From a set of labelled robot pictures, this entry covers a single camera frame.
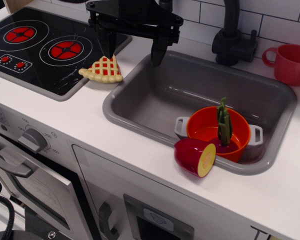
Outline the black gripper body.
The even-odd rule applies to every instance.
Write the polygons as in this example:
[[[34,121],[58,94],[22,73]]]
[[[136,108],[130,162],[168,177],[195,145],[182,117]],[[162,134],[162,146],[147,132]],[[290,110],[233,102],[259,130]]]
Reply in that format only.
[[[182,17],[160,6],[155,0],[95,0],[86,5],[90,27],[97,26],[120,34],[148,39],[168,37],[168,46],[179,41]]]

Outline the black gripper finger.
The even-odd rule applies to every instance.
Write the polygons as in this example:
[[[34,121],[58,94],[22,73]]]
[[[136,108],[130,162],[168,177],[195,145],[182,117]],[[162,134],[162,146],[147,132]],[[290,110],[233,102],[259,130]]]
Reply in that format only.
[[[169,38],[166,36],[159,36],[158,38],[153,40],[152,48],[151,48],[151,62],[152,67],[158,67],[167,51],[169,43]]]
[[[117,34],[102,25],[97,26],[97,40],[105,57],[112,57],[116,49]]]

